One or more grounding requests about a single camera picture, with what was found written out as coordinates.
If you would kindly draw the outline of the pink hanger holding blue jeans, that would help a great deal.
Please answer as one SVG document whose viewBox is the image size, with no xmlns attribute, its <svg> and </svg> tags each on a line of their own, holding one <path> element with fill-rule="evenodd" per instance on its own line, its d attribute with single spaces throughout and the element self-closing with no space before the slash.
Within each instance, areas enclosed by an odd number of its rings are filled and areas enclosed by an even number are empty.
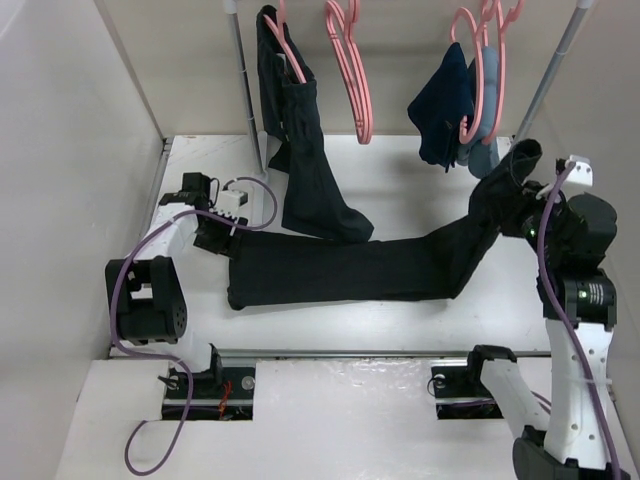
<svg viewBox="0 0 640 480">
<path fill-rule="evenodd" d="M 480 3 L 480 17 L 478 23 L 479 37 L 483 47 L 489 46 L 487 25 L 494 20 L 497 32 L 496 66 L 489 70 L 495 76 L 494 115 L 491 130 L 482 139 L 484 145 L 490 145 L 495 139 L 500 127 L 506 86 L 506 33 L 509 26 L 518 20 L 525 2 L 519 0 L 507 13 L 503 13 L 501 1 L 482 1 Z"/>
</svg>

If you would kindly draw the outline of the black trousers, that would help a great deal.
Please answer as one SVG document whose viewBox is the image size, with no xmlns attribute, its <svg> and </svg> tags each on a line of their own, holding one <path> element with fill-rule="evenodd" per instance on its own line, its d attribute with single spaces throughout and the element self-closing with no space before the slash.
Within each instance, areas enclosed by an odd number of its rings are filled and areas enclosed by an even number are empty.
<svg viewBox="0 0 640 480">
<path fill-rule="evenodd" d="M 252 232 L 229 261 L 227 302 L 246 307 L 338 301 L 456 298 L 516 214 L 543 154 L 535 139 L 513 145 L 473 189 L 467 214 L 416 238 L 347 244 Z"/>
<path fill-rule="evenodd" d="M 262 122 L 266 133 L 281 142 L 269 167 L 289 175 L 282 227 L 329 240 L 366 242 L 374 226 L 345 203 L 325 154 L 315 76 L 288 30 L 285 39 L 303 72 L 303 83 L 283 59 L 284 50 L 268 25 L 277 20 L 276 14 L 272 5 L 261 8 L 256 38 Z"/>
</svg>

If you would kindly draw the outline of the pink hanger holding navy trousers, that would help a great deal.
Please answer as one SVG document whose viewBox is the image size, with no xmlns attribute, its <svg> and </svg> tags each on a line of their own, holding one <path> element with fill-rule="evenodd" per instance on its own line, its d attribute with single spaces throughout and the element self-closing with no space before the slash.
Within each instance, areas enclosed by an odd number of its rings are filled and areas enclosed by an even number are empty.
<svg viewBox="0 0 640 480">
<path fill-rule="evenodd" d="M 459 7 L 453 17 L 449 38 L 451 43 L 457 43 L 456 26 L 459 20 L 464 20 L 469 28 L 470 36 L 473 42 L 474 58 L 470 66 L 475 68 L 474 74 L 467 73 L 469 86 L 472 89 L 472 107 L 473 113 L 462 117 L 459 126 L 459 143 L 461 145 L 469 144 L 476 135 L 482 118 L 484 108 L 484 92 L 485 92 L 485 70 L 483 63 L 483 34 L 484 24 L 476 21 L 474 15 L 466 7 Z"/>
</svg>

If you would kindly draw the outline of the empty pink hanger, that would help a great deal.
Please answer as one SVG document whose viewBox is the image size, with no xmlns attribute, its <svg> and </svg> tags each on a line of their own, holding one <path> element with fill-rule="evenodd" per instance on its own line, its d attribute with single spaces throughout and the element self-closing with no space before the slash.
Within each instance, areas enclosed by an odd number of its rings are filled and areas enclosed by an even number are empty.
<svg viewBox="0 0 640 480">
<path fill-rule="evenodd" d="M 374 119 L 366 71 L 354 37 L 360 10 L 360 1 L 349 1 L 346 9 L 337 1 L 325 2 L 326 31 L 347 92 L 356 138 L 359 144 L 367 145 Z"/>
</svg>

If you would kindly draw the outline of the grey clothes rack frame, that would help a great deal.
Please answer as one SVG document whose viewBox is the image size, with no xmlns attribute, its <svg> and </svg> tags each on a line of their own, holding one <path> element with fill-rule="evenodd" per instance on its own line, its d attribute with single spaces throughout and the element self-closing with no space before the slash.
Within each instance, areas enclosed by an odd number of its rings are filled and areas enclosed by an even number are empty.
<svg viewBox="0 0 640 480">
<path fill-rule="evenodd" d="M 555 52 L 549 61 L 549 64 L 542 76 L 537 90 L 530 102 L 530 105 L 522 119 L 522 122 L 518 128 L 516 135 L 512 141 L 514 143 L 524 139 L 529 133 L 531 125 L 533 124 L 534 117 L 538 113 L 538 110 L 547 95 L 549 88 L 551 87 L 560 64 L 563 61 L 564 56 L 569 51 L 571 44 L 579 31 L 579 28 L 584 21 L 587 12 L 593 6 L 593 3 L 588 0 L 578 1 L 575 9 L 566 25 L 563 35 L 555 49 Z M 225 1 L 223 3 L 224 11 L 227 15 L 231 39 L 235 49 L 235 57 L 239 70 L 239 78 L 243 96 L 243 103 L 246 111 L 247 125 L 248 125 L 248 137 L 253 149 L 254 159 L 258 164 L 258 170 L 263 171 L 266 168 L 266 158 L 261 155 L 258 130 L 256 128 L 255 115 L 252 104 L 251 91 L 249 86 L 247 67 L 244 56 L 244 49 L 242 44 L 242 35 L 239 26 L 238 8 L 235 1 Z"/>
</svg>

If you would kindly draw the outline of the black trousers on hanger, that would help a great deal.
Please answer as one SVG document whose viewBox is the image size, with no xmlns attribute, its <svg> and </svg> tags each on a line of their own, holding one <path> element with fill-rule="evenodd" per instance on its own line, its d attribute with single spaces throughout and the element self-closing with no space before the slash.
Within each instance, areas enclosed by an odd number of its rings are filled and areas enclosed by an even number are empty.
<svg viewBox="0 0 640 480">
<path fill-rule="evenodd" d="M 283 59 L 284 50 L 268 25 L 277 20 L 276 14 L 272 5 L 261 8 L 256 38 L 262 122 L 266 133 L 281 142 L 269 167 L 289 175 L 282 227 L 329 240 L 366 242 L 374 226 L 345 203 L 325 154 L 315 76 L 288 30 L 285 39 L 303 72 L 303 83 Z"/>
</svg>

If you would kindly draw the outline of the navy blue trousers on hanger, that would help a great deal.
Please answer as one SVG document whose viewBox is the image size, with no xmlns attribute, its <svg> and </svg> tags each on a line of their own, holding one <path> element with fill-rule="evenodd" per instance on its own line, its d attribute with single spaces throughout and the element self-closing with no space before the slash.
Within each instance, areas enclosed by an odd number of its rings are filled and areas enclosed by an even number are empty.
<svg viewBox="0 0 640 480">
<path fill-rule="evenodd" d="M 448 171 L 460 145 L 460 122 L 473 113 L 466 59 L 460 43 L 453 42 L 435 73 L 407 107 L 408 117 L 420 134 L 420 158 Z"/>
</svg>

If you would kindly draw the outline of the light blue jeans on hanger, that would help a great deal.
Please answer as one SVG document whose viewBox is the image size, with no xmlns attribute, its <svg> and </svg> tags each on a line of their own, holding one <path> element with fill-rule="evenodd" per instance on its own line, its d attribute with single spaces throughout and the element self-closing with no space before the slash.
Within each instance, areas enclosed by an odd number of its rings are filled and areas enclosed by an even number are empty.
<svg viewBox="0 0 640 480">
<path fill-rule="evenodd" d="M 466 166 L 469 172 L 478 179 L 489 175 L 500 162 L 496 138 L 490 145 L 482 143 L 482 139 L 491 130 L 494 115 L 495 76 L 489 72 L 490 69 L 496 66 L 496 50 L 493 47 L 483 47 L 483 63 L 485 92 L 480 127 L 469 144 L 457 147 L 455 157 L 458 165 Z"/>
</svg>

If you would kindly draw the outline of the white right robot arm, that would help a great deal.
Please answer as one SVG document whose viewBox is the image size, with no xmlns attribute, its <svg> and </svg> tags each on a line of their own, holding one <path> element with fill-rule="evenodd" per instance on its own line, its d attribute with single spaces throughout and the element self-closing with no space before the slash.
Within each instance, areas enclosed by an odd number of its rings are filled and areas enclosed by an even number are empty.
<svg viewBox="0 0 640 480">
<path fill-rule="evenodd" d="M 502 224 L 509 237 L 537 254 L 537 290 L 551 347 L 551 399 L 543 404 L 506 347 L 478 345 L 462 381 L 487 391 L 514 437 L 519 479 L 628 479 L 607 422 L 609 348 L 617 323 L 617 295 L 601 263 L 617 233 L 617 214 L 589 193 L 559 197 L 528 182 L 516 210 Z"/>
</svg>

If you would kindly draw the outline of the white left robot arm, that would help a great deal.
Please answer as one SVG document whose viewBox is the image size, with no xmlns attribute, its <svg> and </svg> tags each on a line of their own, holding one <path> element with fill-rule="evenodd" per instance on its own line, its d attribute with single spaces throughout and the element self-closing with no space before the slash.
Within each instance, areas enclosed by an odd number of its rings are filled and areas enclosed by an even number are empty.
<svg viewBox="0 0 640 480">
<path fill-rule="evenodd" d="M 248 220 L 240 216 L 246 192 L 222 186 L 202 173 L 186 173 L 179 191 L 164 194 L 143 245 L 132 261 L 111 260 L 105 268 L 107 298 L 115 314 L 115 336 L 128 353 L 171 357 L 180 363 L 165 382 L 173 389 L 189 384 L 204 397 L 223 387 L 223 367 L 213 344 L 188 324 L 186 300 L 174 259 L 188 246 L 229 255 Z"/>
</svg>

